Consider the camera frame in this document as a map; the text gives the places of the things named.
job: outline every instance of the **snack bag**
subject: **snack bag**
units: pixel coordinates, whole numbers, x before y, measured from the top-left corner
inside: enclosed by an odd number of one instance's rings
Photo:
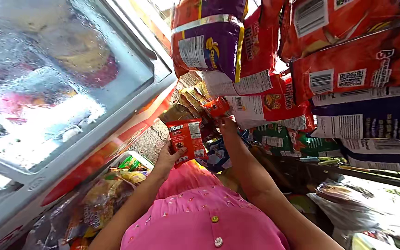
[[[247,97],[225,97],[241,129],[276,122],[288,128],[311,131],[314,129],[309,102],[293,102],[291,77],[282,81],[276,94]]]
[[[400,26],[400,0],[296,0],[285,5],[280,57],[303,58],[358,36]]]
[[[352,167],[400,172],[400,141],[390,139],[341,140],[341,151]]]
[[[175,74],[218,70],[240,81],[247,0],[183,0],[171,23]]]
[[[293,129],[288,129],[288,134],[294,151],[300,152],[302,156],[343,157],[334,139],[310,138],[306,136],[306,133]]]
[[[249,138],[262,143],[265,150],[270,151],[274,156],[300,156],[293,152],[288,130],[280,124],[271,123],[251,128]]]
[[[208,159],[201,138],[200,122],[201,118],[166,123],[174,151],[187,148],[186,153],[175,163],[175,168],[194,158]]]
[[[209,115],[214,118],[219,118],[221,116],[228,116],[227,112],[229,111],[230,108],[228,102],[225,100],[224,97],[219,97],[202,106],[206,110],[206,112],[208,112]]]
[[[292,63],[297,103],[317,94],[400,86],[400,28],[316,52]]]
[[[246,96],[272,94],[282,81],[274,73],[278,42],[278,14],[273,8],[260,6],[244,21],[245,38],[241,58],[241,79],[232,81],[218,71],[203,72],[203,78],[212,96]]]
[[[400,96],[316,106],[318,138],[400,140]]]

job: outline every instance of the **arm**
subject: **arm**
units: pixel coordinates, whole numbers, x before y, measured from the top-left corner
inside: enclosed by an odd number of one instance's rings
[[[163,182],[168,178],[169,172],[174,167],[175,161],[181,157],[186,148],[182,148],[174,155],[169,153],[169,141],[160,151],[157,163],[146,180],[138,186],[134,194],[112,217],[111,221],[95,237],[89,246],[89,250],[105,249],[119,250],[121,239],[125,231],[136,222],[155,200],[158,190]]]
[[[249,152],[237,126],[223,118],[220,131],[236,177],[248,199],[285,234],[293,250],[343,250],[330,236],[298,212],[275,185],[265,168]]]

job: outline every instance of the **oishi snack bag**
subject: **oishi snack bag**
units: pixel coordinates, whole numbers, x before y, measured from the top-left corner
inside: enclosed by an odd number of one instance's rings
[[[171,23],[177,77],[188,71],[218,70],[240,80],[247,0],[182,0]]]
[[[400,86],[400,28],[313,53],[292,63],[295,101],[314,95]]]
[[[312,131],[314,119],[309,102],[293,102],[291,77],[282,80],[275,94],[247,97],[226,97],[231,113],[241,129],[276,122],[296,130]]]
[[[400,0],[296,0],[285,5],[279,54],[285,62],[400,25]]]
[[[201,118],[166,123],[172,141],[172,149],[176,152],[183,147],[187,148],[184,155],[175,163],[175,168],[194,158],[208,159],[201,138],[200,122]]]
[[[210,95],[247,96],[275,92],[278,83],[282,81],[281,76],[274,73],[279,10],[275,13],[274,8],[260,6],[244,21],[241,79],[234,82],[226,74],[218,71],[203,72]]]

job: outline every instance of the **freezer glass lid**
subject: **freezer glass lid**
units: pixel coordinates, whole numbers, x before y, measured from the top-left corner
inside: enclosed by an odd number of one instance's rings
[[[0,0],[0,159],[26,172],[166,75],[103,3]]]

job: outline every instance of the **chest freezer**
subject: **chest freezer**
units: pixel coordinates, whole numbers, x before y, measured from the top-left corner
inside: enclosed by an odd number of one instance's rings
[[[0,0],[0,249],[123,153],[175,81],[127,0]]]

